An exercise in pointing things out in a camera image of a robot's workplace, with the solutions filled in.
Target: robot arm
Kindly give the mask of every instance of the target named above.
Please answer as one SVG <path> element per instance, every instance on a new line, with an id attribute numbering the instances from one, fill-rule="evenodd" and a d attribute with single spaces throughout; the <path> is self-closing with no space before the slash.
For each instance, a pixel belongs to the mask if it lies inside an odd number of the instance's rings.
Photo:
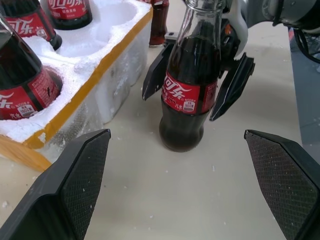
<path id="1" fill-rule="evenodd" d="M 295 37 L 302 53 L 314 62 L 320 60 L 309 54 L 306 35 L 320 35 L 320 0 L 226 0 L 223 15 L 228 19 L 240 40 L 237 55 L 248 40 L 248 28 L 261 23 L 273 22 L 294 28 Z"/>

